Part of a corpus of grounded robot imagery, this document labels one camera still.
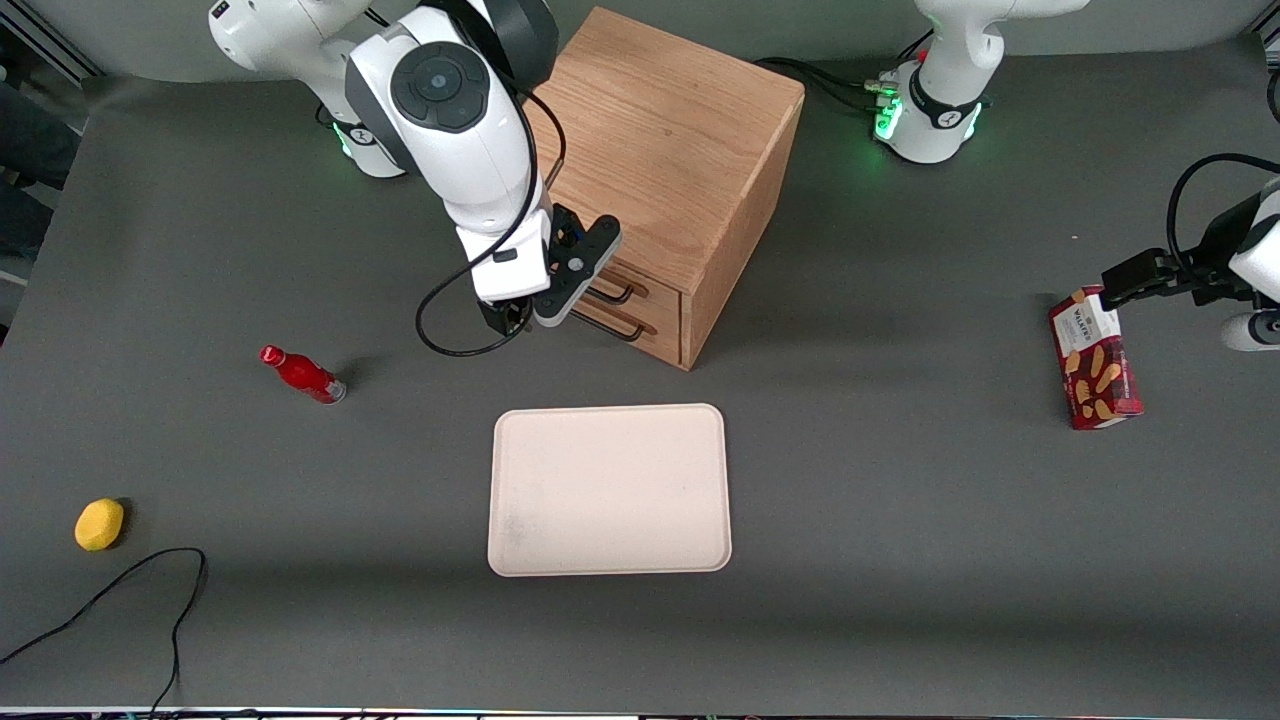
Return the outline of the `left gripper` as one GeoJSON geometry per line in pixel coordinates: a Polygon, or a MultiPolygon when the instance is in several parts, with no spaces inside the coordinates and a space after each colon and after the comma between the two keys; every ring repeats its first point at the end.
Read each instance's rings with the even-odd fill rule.
{"type": "MultiPolygon", "coordinates": [[[[1197,307],[1219,300],[1248,302],[1226,319],[1222,343],[1236,351],[1276,351],[1279,345],[1279,199],[1253,195],[1216,217],[1192,251],[1197,307]]],[[[1181,264],[1167,250],[1144,250],[1101,274],[1103,310],[1126,296],[1172,296],[1187,291],[1181,264]]]]}

